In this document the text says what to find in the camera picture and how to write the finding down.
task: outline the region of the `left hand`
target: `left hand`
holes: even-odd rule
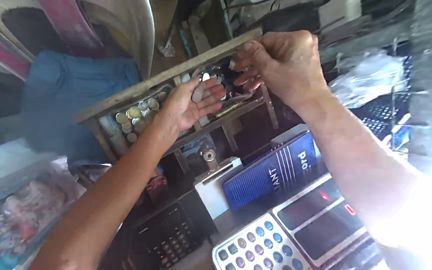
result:
[[[169,127],[171,132],[179,134],[192,127],[201,117],[214,113],[222,107],[219,102],[226,95],[226,90],[218,80],[213,78],[204,81],[206,89],[202,100],[195,103],[191,100],[194,89],[198,86],[197,78],[181,83],[173,89],[158,114],[159,124]]]

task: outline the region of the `hand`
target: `hand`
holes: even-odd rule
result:
[[[191,79],[173,89],[163,109],[158,114],[159,124],[169,127],[170,131],[177,135],[179,132],[191,128],[201,117],[219,110],[222,106],[219,100],[226,95],[226,90],[214,78],[203,83],[206,85],[206,89],[202,95],[202,100],[198,103],[191,100],[193,91],[199,84],[198,79]]]
[[[270,32],[245,43],[233,69],[245,71],[234,81],[236,86],[245,84],[251,91],[264,83],[293,109],[308,99],[331,95],[321,69],[318,38],[308,31]]]

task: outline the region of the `blue box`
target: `blue box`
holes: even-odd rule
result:
[[[297,180],[317,164],[311,132],[303,132],[249,164],[223,184],[232,210],[278,189],[296,188]]]

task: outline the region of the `digital scale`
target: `digital scale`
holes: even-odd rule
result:
[[[213,249],[218,270],[319,269],[366,228],[327,173]]]

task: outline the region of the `blue calculator button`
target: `blue calculator button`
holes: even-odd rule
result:
[[[291,249],[291,247],[287,244],[283,245],[283,254],[286,256],[293,256],[293,250]]]
[[[272,249],[273,248],[273,242],[269,239],[265,239],[264,240],[264,245],[268,248],[268,249]]]
[[[281,253],[279,253],[278,251],[274,251],[273,258],[279,263],[283,262],[283,255],[281,255]]]
[[[256,234],[259,236],[264,236],[265,230],[263,230],[261,227],[256,227]]]
[[[283,237],[277,232],[273,233],[273,239],[278,243],[283,242]]]
[[[219,251],[218,255],[219,255],[219,259],[221,259],[221,261],[224,261],[224,260],[226,260],[229,257],[229,255],[226,252],[226,250]]]
[[[237,257],[237,258],[236,258],[236,265],[237,265],[239,268],[243,268],[244,265],[245,265],[245,263],[244,263],[244,259],[241,258],[241,257]]]
[[[264,226],[269,231],[273,230],[273,224],[271,222],[269,222],[269,221],[264,222]]]
[[[232,263],[227,264],[225,268],[226,270],[236,270],[236,267]]]
[[[255,255],[253,252],[251,252],[251,250],[246,251],[246,259],[248,259],[248,261],[255,260]]]
[[[256,251],[256,254],[262,255],[265,252],[265,249],[257,244],[254,246],[254,251]]]
[[[236,245],[235,244],[230,244],[228,247],[227,247],[227,249],[229,250],[229,252],[231,253],[231,254],[235,254],[237,251],[238,251],[238,248],[236,247]]]
[[[248,234],[246,235],[246,238],[248,238],[248,241],[251,243],[256,241],[256,236],[252,232],[248,232]]]
[[[303,263],[297,258],[294,258],[292,263],[293,267],[296,268],[296,270],[303,270]]]
[[[264,263],[264,266],[267,269],[273,269],[274,265],[273,265],[273,262],[270,259],[265,258],[264,260],[262,260],[262,262]]]
[[[246,241],[243,238],[239,238],[237,240],[237,245],[241,248],[244,249],[246,247]]]

